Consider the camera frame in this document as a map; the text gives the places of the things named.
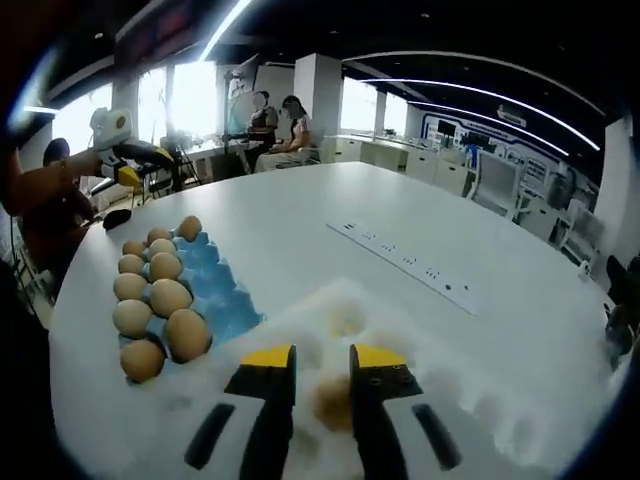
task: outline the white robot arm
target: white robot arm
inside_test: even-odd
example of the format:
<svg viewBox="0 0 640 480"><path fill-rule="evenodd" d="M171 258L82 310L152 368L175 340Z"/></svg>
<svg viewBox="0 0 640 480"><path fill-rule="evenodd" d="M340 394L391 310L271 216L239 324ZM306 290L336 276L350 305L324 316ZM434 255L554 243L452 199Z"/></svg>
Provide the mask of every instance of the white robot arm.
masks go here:
<svg viewBox="0 0 640 480"><path fill-rule="evenodd" d="M141 166L170 169L174 160L164 148L133 138L131 113L124 109L99 108L91 117L93 150L102 161L101 172L121 185L136 187L140 178L125 159Z"/></svg>

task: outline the egg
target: egg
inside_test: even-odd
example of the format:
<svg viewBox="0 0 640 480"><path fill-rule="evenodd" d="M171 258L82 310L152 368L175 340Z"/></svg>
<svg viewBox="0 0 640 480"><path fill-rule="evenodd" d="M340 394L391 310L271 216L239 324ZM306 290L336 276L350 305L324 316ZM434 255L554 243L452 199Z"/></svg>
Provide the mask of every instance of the egg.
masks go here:
<svg viewBox="0 0 640 480"><path fill-rule="evenodd" d="M143 383L160 375L164 360L164 351L150 340L136 340L120 349L120 366L135 382Z"/></svg>
<svg viewBox="0 0 640 480"><path fill-rule="evenodd" d="M142 338L152 315L149 305L130 298L122 300L113 310L113 324L126 337Z"/></svg>
<svg viewBox="0 0 640 480"><path fill-rule="evenodd" d="M353 428L348 375L324 379L312 398L313 415L332 432Z"/></svg>
<svg viewBox="0 0 640 480"><path fill-rule="evenodd" d="M144 260L133 253L127 253L118 262L118 271L120 273L142 273L144 267Z"/></svg>
<svg viewBox="0 0 640 480"><path fill-rule="evenodd" d="M185 218L178 227L178 235L184 237L188 242L193 242L201 231L202 224L198 217L193 215Z"/></svg>
<svg viewBox="0 0 640 480"><path fill-rule="evenodd" d="M156 315L169 318L173 312L191 305L189 290L175 280L162 278L151 286L151 308Z"/></svg>
<svg viewBox="0 0 640 480"><path fill-rule="evenodd" d="M154 242L149 247L149 260L152 260L153 257L155 257L160 252L175 253L176 246L171 240L167 240L166 238L159 238L158 240L154 240Z"/></svg>
<svg viewBox="0 0 640 480"><path fill-rule="evenodd" d="M113 291L118 300L141 300L147 281L135 273L121 273L113 282Z"/></svg>
<svg viewBox="0 0 640 480"><path fill-rule="evenodd" d="M142 252L144 252L145 248L147 248L146 243L130 240L122 246L122 254L123 255L131 254L131 255L137 255L139 257L142 257Z"/></svg>
<svg viewBox="0 0 640 480"><path fill-rule="evenodd" d="M160 252L153 256L149 265L149 280L155 282L161 278L175 280L182 273L182 262L175 255Z"/></svg>
<svg viewBox="0 0 640 480"><path fill-rule="evenodd" d="M166 329L169 351L177 362L188 362L206 353L211 334L206 322L193 310L180 309L171 314Z"/></svg>
<svg viewBox="0 0 640 480"><path fill-rule="evenodd" d="M154 228L147 235L147 245L151 245L154 241L159 238L164 238L165 240L171 240L171 233L164 228Z"/></svg>

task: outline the egg carton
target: egg carton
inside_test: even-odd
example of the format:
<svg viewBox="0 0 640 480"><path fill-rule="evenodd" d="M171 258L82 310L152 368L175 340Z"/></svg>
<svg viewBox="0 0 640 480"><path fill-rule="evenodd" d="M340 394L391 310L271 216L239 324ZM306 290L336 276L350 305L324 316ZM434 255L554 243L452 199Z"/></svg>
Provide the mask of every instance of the egg carton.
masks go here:
<svg viewBox="0 0 640 480"><path fill-rule="evenodd" d="M233 277L229 263L220 256L216 244L209 240L206 232L200 232L193 242L177 236L177 230L170 232L171 242L176 246L175 254L182 262L182 273L175 280L189 292L193 301L188 307L200 315L207 323L212 335L210 347L216 347L238 337L265 321L266 316L255 310L247 289ZM146 263L141 275L149 281L149 249L143 257ZM142 301L151 305L151 283L142 294ZM167 319L154 315L147 325L146 339L154 342L166 354L162 372L178 371L182 362L173 358L166 336ZM135 341L119 334L120 346Z"/></svg>

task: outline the power strip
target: power strip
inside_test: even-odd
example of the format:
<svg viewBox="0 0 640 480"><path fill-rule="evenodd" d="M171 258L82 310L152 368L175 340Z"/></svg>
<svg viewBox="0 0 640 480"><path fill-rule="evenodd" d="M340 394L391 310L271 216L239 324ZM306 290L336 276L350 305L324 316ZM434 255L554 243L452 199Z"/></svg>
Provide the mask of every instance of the power strip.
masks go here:
<svg viewBox="0 0 640 480"><path fill-rule="evenodd" d="M327 226L431 287L471 315L478 315L477 302L471 286L456 281L432 262L400 252L393 242L383 240L358 223L327 223Z"/></svg>

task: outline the ceiling light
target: ceiling light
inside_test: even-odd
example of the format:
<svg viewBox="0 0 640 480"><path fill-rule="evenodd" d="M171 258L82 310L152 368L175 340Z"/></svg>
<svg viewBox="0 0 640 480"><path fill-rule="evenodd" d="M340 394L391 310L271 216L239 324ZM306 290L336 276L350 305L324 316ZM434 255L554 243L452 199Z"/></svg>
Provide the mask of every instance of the ceiling light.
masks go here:
<svg viewBox="0 0 640 480"><path fill-rule="evenodd" d="M465 113L467 115L472 115L474 117L478 117L478 118L483 118L484 120L489 120L490 122L495 122L495 123L499 123L500 125L504 125L506 127L509 128L513 128L514 130L523 133L525 135L530 136L531 138L535 138L536 140L538 140L539 142L544 143L545 145L548 145L549 147L553 148L554 150L560 152L561 154L563 154L564 156L568 156L569 154L567 152L565 152L564 150L562 150L560 147L556 147L553 143L551 142L547 142L544 138L540 138L537 135L534 135L533 133L527 132L526 130L523 130L522 128L516 127L514 125L511 125L510 123L507 122L503 122L502 120L496 120L495 118L491 118L491 117L487 117L486 115L480 115L479 113L475 113L475 112L470 112L468 110L462 110L460 108L453 108L453 107L447 107L445 105L438 105L437 103L425 103L425 102L409 102L409 103L413 103L414 105L425 105L427 107L434 107L434 108L441 108L443 110L450 110L452 112L460 112L460 113Z"/></svg>
<svg viewBox="0 0 640 480"><path fill-rule="evenodd" d="M594 142L592 142L591 140L589 140L585 135L583 135L582 133L580 133L579 131L577 131L575 128L573 128L571 125L566 124L565 122L563 122L562 120L554 117L553 115L548 114L547 112L543 112L542 110L533 107L529 104L526 104L524 102L520 102L518 100L515 100L513 98L510 97L506 97L504 95L500 95L498 93L494 93L494 92L489 92L487 90L482 90L480 88L474 88L474 87L467 87L466 85L458 85L456 83L447 83L447 82L436 82L434 80L414 80L414 79L408 79L408 78L384 78L384 79L379 79L379 78L375 78L375 79L370 79L370 80L361 80L361 82L403 82L403 83L422 83L425 85L438 85L441 87L453 87L453 88L460 88L462 90L469 90L471 92L477 92L477 93L482 93L484 95L490 95L492 97L495 98L499 98L500 100L506 100L507 102L511 102L511 103L515 103L516 105L520 105L521 107L527 108L533 112L536 112L540 115L542 115L545 118L548 118L549 120L554 121L555 123L557 123L558 125L566 128L567 130L569 130L571 133L573 133L574 135L576 135L577 137L581 138L582 140L584 140L586 143L588 143L591 147L593 147L594 150L596 151L600 151L600 147L598 145L596 145Z"/></svg>
<svg viewBox="0 0 640 480"><path fill-rule="evenodd" d="M46 107L24 107L24 111L32 113L49 113L51 115L57 115L58 113L60 113L60 110Z"/></svg>
<svg viewBox="0 0 640 480"><path fill-rule="evenodd" d="M236 19L240 16L240 14L249 6L251 0L238 0L238 3L231 9L231 11L227 14L227 16L222 20L220 26L213 32L213 35L209 39L207 46L204 47L202 54L200 55L199 61L204 61L215 47L216 43L220 41L224 32L226 32L231 24L236 21Z"/></svg>

